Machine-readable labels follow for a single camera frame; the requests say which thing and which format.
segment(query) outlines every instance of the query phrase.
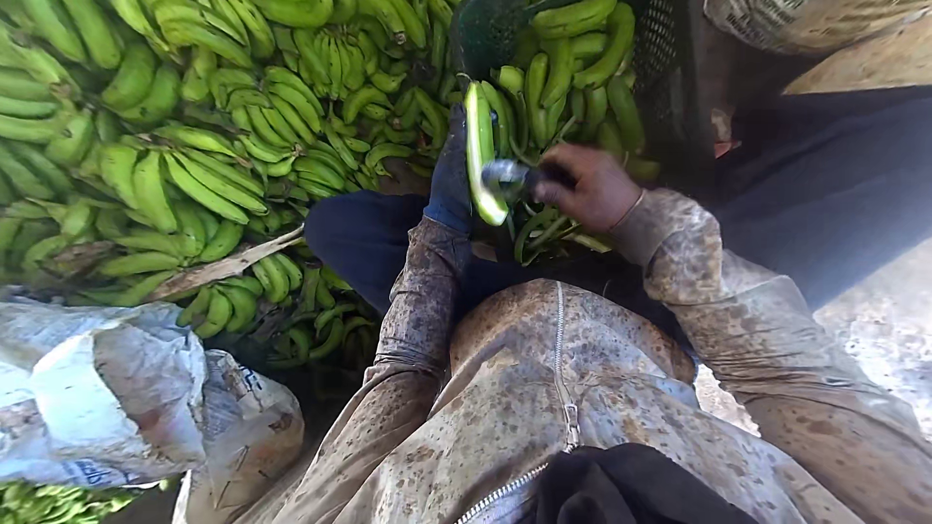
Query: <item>blue glove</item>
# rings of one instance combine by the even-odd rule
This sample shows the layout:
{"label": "blue glove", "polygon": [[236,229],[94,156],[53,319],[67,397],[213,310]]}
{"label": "blue glove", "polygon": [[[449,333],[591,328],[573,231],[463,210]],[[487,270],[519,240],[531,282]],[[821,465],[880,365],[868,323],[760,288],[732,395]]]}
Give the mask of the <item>blue glove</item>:
{"label": "blue glove", "polygon": [[473,229],[469,177],[466,174],[466,114],[458,103],[450,108],[450,128],[431,179],[431,201],[424,216],[469,235]]}

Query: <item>person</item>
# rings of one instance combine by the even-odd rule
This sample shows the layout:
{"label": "person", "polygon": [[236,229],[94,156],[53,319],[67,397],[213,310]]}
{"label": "person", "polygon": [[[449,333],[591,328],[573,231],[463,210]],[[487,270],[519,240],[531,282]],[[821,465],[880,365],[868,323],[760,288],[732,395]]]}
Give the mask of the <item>person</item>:
{"label": "person", "polygon": [[809,309],[930,232],[932,94],[894,95],[750,114],[768,125],[743,136],[743,187],[711,212],[604,152],[543,156],[576,185],[536,198],[612,239],[642,277],[622,287],[675,316],[761,437],[698,406],[669,330],[474,258],[454,111],[426,207],[361,192],[311,209],[311,249],[385,311],[377,356],[313,462],[240,521],[932,522],[910,406]]}

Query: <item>dark blue pants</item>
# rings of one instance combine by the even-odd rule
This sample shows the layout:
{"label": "dark blue pants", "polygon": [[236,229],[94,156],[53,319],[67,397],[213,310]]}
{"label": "dark blue pants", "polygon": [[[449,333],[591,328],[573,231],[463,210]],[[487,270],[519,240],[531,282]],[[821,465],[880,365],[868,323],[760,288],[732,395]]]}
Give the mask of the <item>dark blue pants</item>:
{"label": "dark blue pants", "polygon": [[[707,206],[727,249],[792,277],[813,310],[932,236],[932,88],[781,97],[733,126],[742,146],[719,161],[720,203]],[[384,312],[426,203],[371,191],[322,200],[308,214],[308,245]],[[639,269],[615,254],[547,269],[476,258],[459,312],[541,276],[677,331],[644,294]]]}

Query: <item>hand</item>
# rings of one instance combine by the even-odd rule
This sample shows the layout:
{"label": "hand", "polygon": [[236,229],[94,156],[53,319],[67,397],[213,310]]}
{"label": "hand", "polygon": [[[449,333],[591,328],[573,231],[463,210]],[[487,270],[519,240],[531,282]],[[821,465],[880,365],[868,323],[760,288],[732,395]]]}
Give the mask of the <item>hand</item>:
{"label": "hand", "polygon": [[562,167],[576,180],[576,187],[541,181],[534,187],[534,199],[555,203],[563,214],[595,233],[608,232],[621,222],[643,191],[605,151],[559,144],[541,157],[541,165],[547,163]]}
{"label": "hand", "polygon": [[466,174],[466,117],[461,103],[450,108],[449,125],[444,149],[433,168],[431,201],[424,216],[469,234],[472,203]]}

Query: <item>zipper pull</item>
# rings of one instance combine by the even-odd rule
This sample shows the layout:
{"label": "zipper pull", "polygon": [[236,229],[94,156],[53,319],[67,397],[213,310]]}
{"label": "zipper pull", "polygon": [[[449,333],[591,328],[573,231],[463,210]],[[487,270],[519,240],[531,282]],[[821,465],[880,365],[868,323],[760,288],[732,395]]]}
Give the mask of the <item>zipper pull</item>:
{"label": "zipper pull", "polygon": [[565,404],[563,413],[567,417],[567,451],[570,451],[580,445],[579,409],[575,404]]}

